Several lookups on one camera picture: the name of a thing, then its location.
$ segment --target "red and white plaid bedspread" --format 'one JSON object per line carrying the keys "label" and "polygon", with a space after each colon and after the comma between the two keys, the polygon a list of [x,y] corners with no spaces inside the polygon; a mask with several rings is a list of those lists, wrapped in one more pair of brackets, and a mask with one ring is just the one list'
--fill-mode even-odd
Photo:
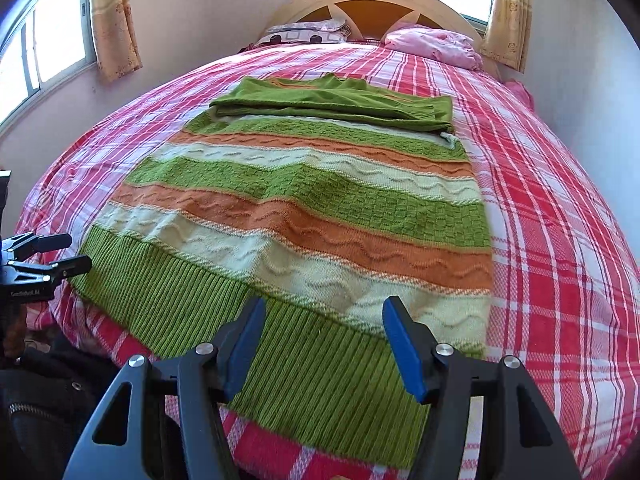
{"label": "red and white plaid bedspread", "polygon": [[[84,134],[31,191],[18,231],[72,234],[68,250],[43,261],[76,254],[102,204],[136,163],[243,76],[316,78],[327,72],[399,92],[454,97],[456,134],[474,165],[492,231],[488,358],[513,353],[522,359],[583,475],[604,478],[638,430],[639,271],[584,170],[532,112],[483,73],[353,44],[281,46],[216,61],[152,90]],[[148,354],[68,285],[48,310],[30,311],[32,328],[53,319],[77,346],[101,347],[120,365],[134,353]],[[260,476],[406,476],[332,458],[226,410],[223,418],[236,461]],[[461,478],[474,476],[478,442],[467,444]]]}

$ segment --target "bed sheet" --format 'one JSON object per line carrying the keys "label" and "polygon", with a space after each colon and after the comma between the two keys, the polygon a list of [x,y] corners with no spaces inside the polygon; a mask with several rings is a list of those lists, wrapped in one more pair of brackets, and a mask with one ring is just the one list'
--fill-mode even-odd
{"label": "bed sheet", "polygon": [[[603,479],[638,430],[639,271],[608,206],[554,134],[491,76],[362,44],[260,48],[218,60],[120,108],[78,139],[28,196],[18,232],[69,232],[76,254],[101,206],[151,150],[245,75],[364,78],[391,90],[454,99],[454,126],[478,178],[490,230],[494,298],[487,358],[517,355],[560,422],[585,478]],[[149,354],[69,285],[30,308],[31,328],[58,323],[79,348],[119,365]],[[175,409],[170,403],[169,409]],[[405,478],[340,460],[222,408],[234,459],[269,478]],[[471,425],[479,433],[478,414]],[[479,440],[461,478],[473,478]]]}

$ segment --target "striped sweater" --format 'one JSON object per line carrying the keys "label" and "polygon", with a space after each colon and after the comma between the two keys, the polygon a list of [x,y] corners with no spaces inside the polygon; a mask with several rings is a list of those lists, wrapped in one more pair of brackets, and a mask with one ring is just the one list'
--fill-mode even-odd
{"label": "striped sweater", "polygon": [[[345,104],[370,96],[374,111]],[[333,76],[246,78],[114,192],[82,248],[94,270],[75,288],[162,357],[264,297],[264,334],[231,407],[302,444],[409,467],[426,411],[404,392],[383,300],[398,295],[436,338],[479,356],[492,284],[465,150],[425,133],[452,129],[438,112],[448,106],[450,121],[450,99],[437,99]]]}

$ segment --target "ribbed hem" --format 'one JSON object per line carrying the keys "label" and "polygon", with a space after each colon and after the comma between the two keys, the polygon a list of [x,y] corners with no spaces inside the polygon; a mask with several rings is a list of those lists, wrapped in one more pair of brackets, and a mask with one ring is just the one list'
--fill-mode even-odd
{"label": "ribbed hem", "polygon": [[240,415],[305,446],[409,468],[427,410],[402,386],[385,339],[216,275],[148,242],[92,228],[94,269],[76,291],[162,357],[183,354],[234,319],[248,294],[268,309]]}

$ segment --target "human hand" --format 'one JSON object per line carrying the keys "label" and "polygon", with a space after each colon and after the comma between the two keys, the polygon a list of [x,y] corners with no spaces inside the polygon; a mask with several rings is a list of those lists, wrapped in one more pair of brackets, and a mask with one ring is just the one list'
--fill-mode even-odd
{"label": "human hand", "polygon": [[24,352],[24,337],[27,333],[27,308],[20,306],[18,316],[4,332],[2,348],[4,356],[9,359],[17,359]]}

